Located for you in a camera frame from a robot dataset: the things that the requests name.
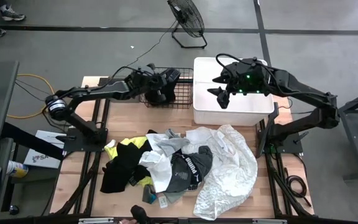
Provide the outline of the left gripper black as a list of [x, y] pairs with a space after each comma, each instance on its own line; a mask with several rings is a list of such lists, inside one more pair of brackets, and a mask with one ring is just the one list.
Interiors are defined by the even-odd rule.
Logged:
[[181, 73], [174, 68], [166, 70], [165, 75], [156, 72], [154, 63], [134, 69], [129, 75], [129, 86], [136, 93], [145, 93], [145, 99], [152, 105], [166, 103], [164, 93], [174, 92]]

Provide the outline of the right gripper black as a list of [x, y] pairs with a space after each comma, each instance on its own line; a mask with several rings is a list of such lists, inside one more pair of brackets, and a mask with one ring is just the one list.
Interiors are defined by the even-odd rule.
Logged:
[[225, 84], [226, 87], [222, 89], [208, 88], [207, 91], [217, 96], [217, 102], [222, 109], [226, 109], [229, 104], [230, 94], [241, 93], [246, 95], [248, 93], [255, 93], [255, 60], [252, 58], [243, 58], [234, 60], [225, 65], [221, 64], [221, 76], [213, 79], [215, 83]]

